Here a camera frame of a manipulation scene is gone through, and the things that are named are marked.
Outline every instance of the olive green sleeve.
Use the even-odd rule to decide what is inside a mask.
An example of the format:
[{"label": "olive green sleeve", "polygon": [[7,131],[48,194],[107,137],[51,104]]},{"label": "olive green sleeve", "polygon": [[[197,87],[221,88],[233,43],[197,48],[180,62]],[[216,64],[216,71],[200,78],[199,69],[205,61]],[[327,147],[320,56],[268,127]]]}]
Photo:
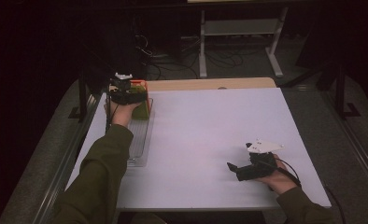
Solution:
[{"label": "olive green sleeve", "polygon": [[79,175],[59,196],[53,223],[112,222],[132,139],[127,128],[112,125],[105,136],[94,142]]},{"label": "olive green sleeve", "polygon": [[327,208],[312,203],[301,188],[286,191],[277,198],[290,224],[332,224],[333,214]]}]

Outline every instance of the hand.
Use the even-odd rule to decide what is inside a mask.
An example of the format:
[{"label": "hand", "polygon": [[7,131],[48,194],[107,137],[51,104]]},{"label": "hand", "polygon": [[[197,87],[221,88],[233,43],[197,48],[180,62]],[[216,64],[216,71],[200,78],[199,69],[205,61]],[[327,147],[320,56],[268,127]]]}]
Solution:
[{"label": "hand", "polygon": [[124,127],[128,127],[129,122],[132,118],[132,113],[134,109],[139,105],[141,105],[141,103],[131,105],[118,105],[111,101],[109,108],[111,124],[119,124]]},{"label": "hand", "polygon": [[[278,167],[287,170],[286,166],[280,160],[276,160],[276,164]],[[297,185],[288,176],[283,175],[277,170],[275,170],[271,175],[257,178],[256,180],[268,185],[278,195],[289,189],[297,187]]]}]

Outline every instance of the white tabletop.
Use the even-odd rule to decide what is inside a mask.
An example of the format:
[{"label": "white tabletop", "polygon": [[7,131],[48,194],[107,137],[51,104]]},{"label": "white tabletop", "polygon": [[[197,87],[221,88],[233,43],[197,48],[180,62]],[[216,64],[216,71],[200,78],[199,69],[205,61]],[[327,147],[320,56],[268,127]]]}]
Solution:
[{"label": "white tabletop", "polygon": [[[299,175],[305,193],[330,207],[316,170],[278,88],[151,91],[154,121],[145,167],[129,167],[117,207],[136,211],[263,210],[276,195],[256,181],[239,182],[227,162],[249,165],[245,143],[279,143],[277,151]],[[69,184],[92,143],[105,132],[103,101],[79,153]]]}]

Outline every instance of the green object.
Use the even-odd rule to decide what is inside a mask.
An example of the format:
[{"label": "green object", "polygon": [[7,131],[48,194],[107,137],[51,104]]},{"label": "green object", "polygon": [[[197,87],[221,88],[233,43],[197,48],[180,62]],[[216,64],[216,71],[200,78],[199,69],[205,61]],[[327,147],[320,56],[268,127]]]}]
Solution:
[{"label": "green object", "polygon": [[[147,90],[142,85],[132,84],[130,92],[141,93],[147,92]],[[132,119],[142,119],[142,120],[149,119],[149,100],[142,102],[141,105],[134,110],[134,112],[132,113]]]}]

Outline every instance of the person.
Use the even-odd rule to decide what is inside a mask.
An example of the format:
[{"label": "person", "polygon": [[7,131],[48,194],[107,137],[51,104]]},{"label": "person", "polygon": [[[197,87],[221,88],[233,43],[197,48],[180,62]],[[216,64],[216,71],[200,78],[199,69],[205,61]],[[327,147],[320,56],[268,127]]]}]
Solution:
[{"label": "person", "polygon": [[[112,223],[120,181],[126,172],[129,147],[134,137],[127,127],[137,106],[139,104],[116,105],[113,102],[110,108],[105,106],[112,114],[112,125],[105,136],[94,142],[80,166],[79,175],[67,191],[58,197],[52,223]],[[276,164],[286,169],[281,161],[276,160]],[[285,212],[288,223],[333,223],[333,215],[328,209],[312,203],[301,188],[279,171],[256,180],[279,195],[277,202]],[[165,219],[159,215],[140,214],[132,222],[164,223]]]}]

